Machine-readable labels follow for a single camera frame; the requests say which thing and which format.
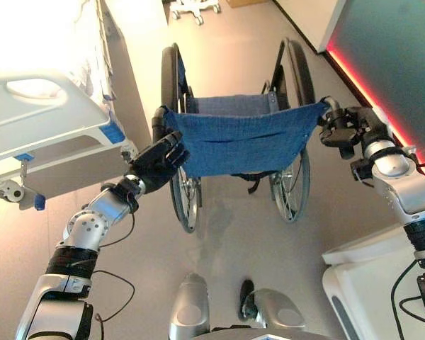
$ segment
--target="red light strip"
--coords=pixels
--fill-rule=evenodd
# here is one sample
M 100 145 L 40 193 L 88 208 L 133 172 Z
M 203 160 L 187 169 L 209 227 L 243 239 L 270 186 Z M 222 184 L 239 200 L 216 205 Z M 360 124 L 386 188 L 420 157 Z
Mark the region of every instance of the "red light strip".
M 394 124 L 394 120 L 390 117 L 390 115 L 388 114 L 388 112 L 383 108 L 382 105 L 380 105 L 374 98 L 374 95 L 370 95 L 369 91 L 366 90 L 365 88 L 363 88 L 362 86 L 362 81 L 358 80 L 358 77 L 354 74 L 354 72 L 352 72 L 349 67 L 344 63 L 343 59 L 337 55 L 337 52 L 332 51 L 332 50 L 327 50 L 327 52 L 330 54 L 330 56 L 335 60 L 335 62 L 340 66 L 340 68 L 343 70 L 343 72 L 347 75 L 347 77 L 353 82 L 354 86 L 356 86 L 356 88 L 360 91 L 360 93 L 362 94 L 362 96 L 365 97 L 365 99 L 370 103 L 370 105 L 372 107 L 375 106 L 379 106 L 380 108 L 382 108 L 382 110 L 385 112 L 385 114 L 387 115 L 392 131 L 394 132 L 394 135 L 397 137 L 397 139 L 400 141 L 400 143 L 402 143 L 403 146 L 407 146 L 407 145 L 412 145 L 411 142 L 409 142 L 411 139 L 407 137 L 406 133 L 401 133 L 400 127 L 399 125 L 397 126 L 397 124 Z M 416 154 L 419 162 L 424 163 L 424 158 L 417 153 Z

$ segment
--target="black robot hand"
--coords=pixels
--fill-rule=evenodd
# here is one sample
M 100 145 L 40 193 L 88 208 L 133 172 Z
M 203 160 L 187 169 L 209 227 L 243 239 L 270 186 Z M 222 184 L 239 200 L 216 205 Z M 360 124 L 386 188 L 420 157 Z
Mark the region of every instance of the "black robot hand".
M 145 193 L 160 189 L 189 158 L 181 141 L 181 132 L 175 131 L 144 149 L 132 162 L 131 173 L 145 184 Z

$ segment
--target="bed sheet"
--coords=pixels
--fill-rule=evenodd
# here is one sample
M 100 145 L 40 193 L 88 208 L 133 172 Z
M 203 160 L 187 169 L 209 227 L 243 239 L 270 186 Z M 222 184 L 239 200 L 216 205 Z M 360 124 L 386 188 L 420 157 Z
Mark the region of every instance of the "bed sheet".
M 56 69 L 102 106 L 109 85 L 100 15 L 98 0 L 0 1 L 0 69 Z M 61 90 L 41 79 L 8 87 L 32 98 Z

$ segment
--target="foot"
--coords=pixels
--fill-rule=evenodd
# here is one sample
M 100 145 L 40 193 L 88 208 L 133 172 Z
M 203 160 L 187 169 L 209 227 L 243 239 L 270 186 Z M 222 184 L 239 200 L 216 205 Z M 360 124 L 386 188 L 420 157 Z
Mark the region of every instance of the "foot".
M 250 279 L 244 280 L 239 292 L 239 309 L 238 318 L 241 321 L 249 319 L 249 315 L 245 312 L 248 307 L 254 307 L 254 296 L 251 293 L 254 291 L 254 282 Z

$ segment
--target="gray floor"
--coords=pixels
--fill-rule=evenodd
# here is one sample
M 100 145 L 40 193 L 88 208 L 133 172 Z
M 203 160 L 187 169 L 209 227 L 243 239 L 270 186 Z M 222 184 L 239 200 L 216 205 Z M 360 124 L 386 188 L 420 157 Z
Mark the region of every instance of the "gray floor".
M 222 10 L 220 15 L 205 12 L 202 27 L 186 14 L 177 22 L 170 18 L 164 32 L 142 35 L 123 29 L 147 120 L 159 105 L 162 46 L 176 41 L 194 93 L 213 96 L 258 93 L 271 76 L 281 38 L 301 40 L 272 2 L 231 9 L 222 1 Z M 308 47 L 305 52 L 317 98 L 332 95 L 343 106 L 356 105 L 326 61 Z M 348 162 L 340 160 L 338 151 L 319 143 L 318 132 L 308 144 L 312 185 L 307 212 L 295 225 L 279 217 L 266 182 L 250 196 L 249 184 L 239 178 L 205 178 L 195 234 L 181 230 L 167 186 L 144 196 L 132 236 L 104 249 L 98 261 L 97 268 L 125 276 L 137 286 L 131 304 L 106 323 L 108 338 L 166 339 L 177 287 L 188 272 L 196 271 L 208 282 L 212 326 L 240 323 L 238 290 L 243 278 L 251 277 L 257 288 L 291 297 L 305 315 L 307 330 L 344 339 L 322 290 L 321 254 L 395 220 L 381 198 L 352 180 Z M 0 339 L 13 337 L 65 222 L 98 189 L 95 185 L 53 198 L 44 212 L 21 212 L 0 201 Z M 108 238 L 118 238 L 129 227 L 130 218 Z M 107 317 L 130 291 L 116 279 L 99 275 L 89 302 Z M 98 335 L 94 323 L 91 338 Z

